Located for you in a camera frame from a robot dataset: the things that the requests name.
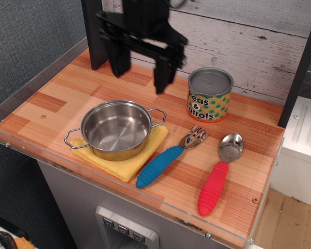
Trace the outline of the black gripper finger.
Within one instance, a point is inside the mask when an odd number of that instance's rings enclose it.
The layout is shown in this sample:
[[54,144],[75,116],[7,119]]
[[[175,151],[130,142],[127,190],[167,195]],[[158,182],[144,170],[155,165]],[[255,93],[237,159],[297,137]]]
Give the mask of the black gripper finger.
[[120,77],[131,68],[131,51],[123,44],[112,43],[108,56],[112,72],[116,77]]
[[155,58],[154,86],[156,94],[164,92],[165,88],[174,81],[176,71],[185,64],[184,46],[162,49]]

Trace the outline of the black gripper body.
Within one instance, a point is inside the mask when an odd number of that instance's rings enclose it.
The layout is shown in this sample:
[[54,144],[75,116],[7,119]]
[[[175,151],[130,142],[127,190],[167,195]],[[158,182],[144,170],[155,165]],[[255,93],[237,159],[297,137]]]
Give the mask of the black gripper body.
[[112,43],[150,39],[167,45],[186,45],[188,39],[169,24],[170,1],[122,1],[122,12],[98,11],[100,36]]

